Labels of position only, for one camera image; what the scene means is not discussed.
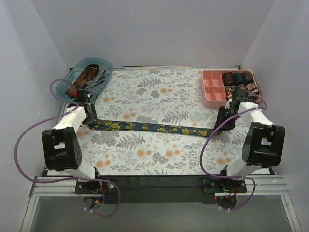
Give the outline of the navy yellow floral tie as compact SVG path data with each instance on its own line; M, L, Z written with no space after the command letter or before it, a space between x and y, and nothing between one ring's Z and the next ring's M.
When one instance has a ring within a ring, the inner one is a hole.
M140 122L123 122L98 120L87 124L91 130L97 131L138 131L138 132L159 132L159 133L174 133L192 136L209 137L214 129L198 128L176 125L163 125L155 123L140 123Z

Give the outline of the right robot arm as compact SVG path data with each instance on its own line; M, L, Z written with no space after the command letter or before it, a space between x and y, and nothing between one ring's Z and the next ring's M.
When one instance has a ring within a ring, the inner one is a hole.
M255 100L243 89L235 89L225 106L218 111L214 128L217 132L230 131L242 118L248 126L241 157L220 171L219 188L229 192L245 185L243 178L251 173L278 166L283 151L285 128L275 125L264 116Z

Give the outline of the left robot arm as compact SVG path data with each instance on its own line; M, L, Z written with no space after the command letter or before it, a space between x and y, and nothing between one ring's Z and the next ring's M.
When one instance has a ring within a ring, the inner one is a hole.
M78 186L91 193L102 190L103 182L95 167L86 164L77 139L80 126L97 120L94 104L90 102L90 92L78 90L75 102L69 104L66 115L50 130L42 133L45 165L49 170L65 172L78 180Z

